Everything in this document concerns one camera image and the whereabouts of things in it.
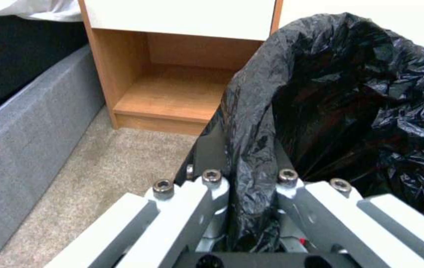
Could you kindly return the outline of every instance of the white drawer front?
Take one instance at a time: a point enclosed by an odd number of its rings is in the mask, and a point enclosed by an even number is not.
[[[92,28],[265,40],[275,0],[85,0]]]

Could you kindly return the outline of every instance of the carpet floor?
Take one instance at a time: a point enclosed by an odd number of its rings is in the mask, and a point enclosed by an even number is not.
[[[124,193],[143,195],[154,181],[172,179],[195,139],[113,130],[103,107],[0,252],[0,267],[43,267]]]

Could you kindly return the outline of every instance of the black bed sheet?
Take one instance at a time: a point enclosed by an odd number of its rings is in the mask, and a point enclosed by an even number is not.
[[[82,22],[0,17],[0,105],[87,42]]]

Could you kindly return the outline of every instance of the trash can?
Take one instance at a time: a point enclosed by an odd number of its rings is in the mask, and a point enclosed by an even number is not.
[[[212,165],[231,182],[227,251],[277,249],[277,143],[304,181],[343,178],[424,214],[424,48],[371,20],[315,15],[279,29],[232,78],[202,135],[216,126],[223,142],[209,152],[224,160]]]

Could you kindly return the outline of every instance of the hex socket bolt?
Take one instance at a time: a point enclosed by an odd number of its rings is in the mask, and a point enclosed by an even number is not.
[[[185,168],[185,178],[186,180],[192,180],[194,178],[194,165],[191,163]]]
[[[159,200],[168,200],[174,196],[174,183],[170,180],[158,180],[152,186],[152,195]]]
[[[222,181],[222,173],[217,169],[206,169],[202,173],[202,183],[209,188],[217,188]]]
[[[353,189],[353,187],[351,186],[351,184],[348,181],[345,181],[345,180],[340,179],[340,178],[332,178],[330,180],[330,185],[335,190],[337,190],[342,195],[344,195],[346,198],[349,197],[349,194],[351,193],[351,190]]]
[[[278,172],[278,183],[286,187],[295,187],[298,181],[298,174],[290,168],[281,169]]]

